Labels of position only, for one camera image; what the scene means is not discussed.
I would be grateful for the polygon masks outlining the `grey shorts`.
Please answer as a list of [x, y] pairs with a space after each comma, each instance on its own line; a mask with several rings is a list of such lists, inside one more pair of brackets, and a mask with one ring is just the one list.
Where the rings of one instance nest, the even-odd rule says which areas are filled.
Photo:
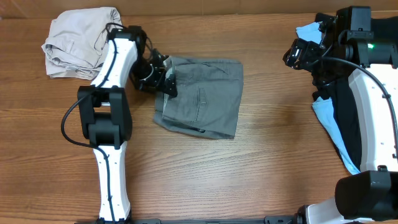
[[154, 122], [178, 133], [211, 139], [232, 139], [236, 134], [243, 94], [243, 65], [220, 58], [169, 57], [178, 95], [158, 92]]

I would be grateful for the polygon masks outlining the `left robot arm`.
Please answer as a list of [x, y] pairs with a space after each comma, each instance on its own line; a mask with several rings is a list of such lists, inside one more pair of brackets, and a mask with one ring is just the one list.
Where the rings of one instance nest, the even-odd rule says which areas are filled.
[[127, 196], [125, 155], [132, 135], [127, 81], [140, 91], [177, 96], [174, 75], [166, 75], [165, 60], [140, 26], [112, 24], [109, 50], [97, 77], [78, 89], [83, 136], [96, 157], [101, 192], [97, 223], [132, 223]]

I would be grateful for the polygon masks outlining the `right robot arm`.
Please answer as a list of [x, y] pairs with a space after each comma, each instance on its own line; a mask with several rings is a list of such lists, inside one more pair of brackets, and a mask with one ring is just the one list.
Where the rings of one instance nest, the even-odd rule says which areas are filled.
[[368, 6], [319, 13], [298, 27], [286, 66], [311, 73], [312, 108], [349, 176], [332, 198], [266, 223], [369, 223], [397, 218], [397, 18]]

